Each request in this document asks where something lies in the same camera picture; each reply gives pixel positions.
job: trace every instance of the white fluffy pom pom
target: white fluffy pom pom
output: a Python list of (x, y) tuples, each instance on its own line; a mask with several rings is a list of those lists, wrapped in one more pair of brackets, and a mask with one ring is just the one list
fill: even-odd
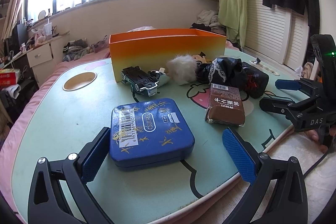
[(167, 62), (168, 75), (178, 84), (196, 81), (197, 62), (191, 55), (178, 55)]

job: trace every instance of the tissue box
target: tissue box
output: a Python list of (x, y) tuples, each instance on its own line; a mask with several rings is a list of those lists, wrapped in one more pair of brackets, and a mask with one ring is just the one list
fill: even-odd
[(195, 138), (172, 99), (121, 105), (112, 111), (110, 156), (125, 170), (183, 160)]
[(0, 70), (0, 86), (10, 86), (17, 84), (20, 77), (19, 69)]

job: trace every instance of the barcode sticker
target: barcode sticker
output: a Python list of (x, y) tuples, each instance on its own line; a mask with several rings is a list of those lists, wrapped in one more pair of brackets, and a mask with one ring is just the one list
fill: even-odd
[(119, 112), (119, 148), (138, 145), (134, 108)]
[(212, 84), (212, 87), (220, 90), (229, 90), (229, 88), (225, 85)]

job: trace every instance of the wall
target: wall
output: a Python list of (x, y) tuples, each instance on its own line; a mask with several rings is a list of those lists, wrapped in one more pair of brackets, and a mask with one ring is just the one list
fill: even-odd
[[(97, 0), (50, 18), (57, 32), (70, 31), (70, 40), (86, 37), (88, 44), (105, 35), (142, 27), (190, 28), (202, 10), (218, 9), (215, 0)], [(34, 26), (42, 28), (46, 21)]]
[(320, 33), (331, 34), (336, 42), (336, 0), (320, 1)]

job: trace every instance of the louvered door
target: louvered door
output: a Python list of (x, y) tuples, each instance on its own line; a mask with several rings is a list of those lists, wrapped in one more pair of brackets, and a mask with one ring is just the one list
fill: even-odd
[[(278, 6), (263, 6), (263, 0), (247, 0), (247, 17), (247, 49), (291, 68), (303, 62), (306, 47), (304, 40), (308, 36), (308, 29), (302, 15), (292, 14), (290, 9)], [(298, 47), (304, 51), (303, 57)]]
[(289, 36), (289, 44), (284, 64), (292, 69), (302, 66), (307, 50), (308, 41), (308, 16), (292, 12), (292, 23)]

